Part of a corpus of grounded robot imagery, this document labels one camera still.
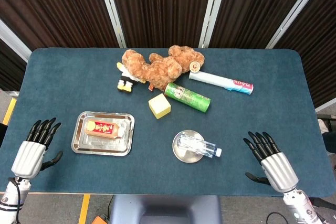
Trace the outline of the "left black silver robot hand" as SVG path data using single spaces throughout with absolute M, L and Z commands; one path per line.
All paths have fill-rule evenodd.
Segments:
M 55 118 L 36 121 L 26 138 L 19 147 L 11 171 L 18 180 L 32 179 L 37 174 L 54 166 L 62 158 L 63 151 L 59 151 L 50 161 L 44 161 L 46 152 L 61 123 L 55 123 Z

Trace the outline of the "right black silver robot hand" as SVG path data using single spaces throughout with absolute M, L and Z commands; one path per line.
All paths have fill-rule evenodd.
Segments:
M 257 177 L 249 172 L 246 172 L 245 175 L 256 183 L 271 186 L 279 193 L 285 194 L 295 190 L 299 179 L 287 157 L 280 151 L 273 138 L 267 132 L 260 134 L 249 131 L 248 135 L 253 141 L 251 142 L 247 138 L 243 140 L 266 176 Z

